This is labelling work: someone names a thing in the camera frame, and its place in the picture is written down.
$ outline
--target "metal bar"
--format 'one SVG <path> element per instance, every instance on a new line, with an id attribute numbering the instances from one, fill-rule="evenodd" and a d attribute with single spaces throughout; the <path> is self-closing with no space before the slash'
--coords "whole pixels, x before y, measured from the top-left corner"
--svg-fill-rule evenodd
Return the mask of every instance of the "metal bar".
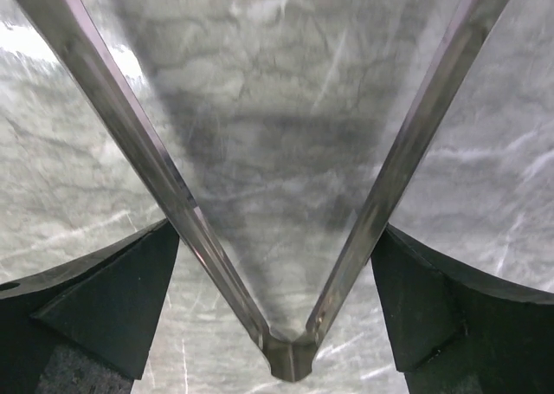
<path id="1" fill-rule="evenodd" d="M 306 323 L 321 342 L 423 159 L 483 43 L 470 25 L 479 0 L 461 0 L 358 219 Z"/>
<path id="2" fill-rule="evenodd" d="M 16 0 L 77 81 L 175 230 L 202 263 L 250 338 L 268 325 L 113 60 L 81 0 Z"/>

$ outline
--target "marble slab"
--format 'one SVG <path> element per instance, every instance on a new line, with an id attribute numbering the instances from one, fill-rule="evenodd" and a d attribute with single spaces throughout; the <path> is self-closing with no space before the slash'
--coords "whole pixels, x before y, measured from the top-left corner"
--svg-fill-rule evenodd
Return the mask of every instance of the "marble slab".
<path id="1" fill-rule="evenodd" d="M 458 0 L 83 0 L 276 330 L 297 334 Z M 392 222 L 554 290 L 554 7 L 512 0 Z M 0 0 L 0 282 L 163 215 L 11 0 Z M 297 384 L 182 247 L 133 392 L 406 392 L 370 268 Z"/>

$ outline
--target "curved black edge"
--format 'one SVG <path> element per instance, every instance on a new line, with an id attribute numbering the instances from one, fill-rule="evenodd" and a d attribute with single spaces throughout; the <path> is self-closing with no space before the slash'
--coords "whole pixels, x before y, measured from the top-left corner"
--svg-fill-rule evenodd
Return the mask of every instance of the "curved black edge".
<path id="1" fill-rule="evenodd" d="M 390 225 L 371 262 L 411 394 L 554 393 L 554 294 L 488 275 Z"/>
<path id="2" fill-rule="evenodd" d="M 0 290 L 0 391 L 130 392 L 177 256 L 166 220 Z"/>

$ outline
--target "marble veining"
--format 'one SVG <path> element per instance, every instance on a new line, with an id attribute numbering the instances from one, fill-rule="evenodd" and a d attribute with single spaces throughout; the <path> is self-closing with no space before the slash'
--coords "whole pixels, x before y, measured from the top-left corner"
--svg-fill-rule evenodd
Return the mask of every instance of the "marble veining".
<path id="1" fill-rule="evenodd" d="M 275 330 L 296 334 L 458 0 L 83 0 Z M 392 222 L 554 291 L 554 7 L 512 0 Z M 0 282 L 162 214 L 48 46 L 0 0 Z M 403 393 L 364 271 L 314 373 L 274 380 L 187 248 L 133 392 Z"/>

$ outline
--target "metal frame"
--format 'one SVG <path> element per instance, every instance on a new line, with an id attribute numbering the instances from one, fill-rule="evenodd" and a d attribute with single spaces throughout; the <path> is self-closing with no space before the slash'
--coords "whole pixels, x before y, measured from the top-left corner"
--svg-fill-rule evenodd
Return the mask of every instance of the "metal frame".
<path id="1" fill-rule="evenodd" d="M 369 260 L 449 104 L 509 0 L 461 0 L 358 220 L 296 340 L 277 339 L 110 55 L 81 0 L 16 0 L 88 97 L 177 233 L 266 356 L 298 381 Z"/>

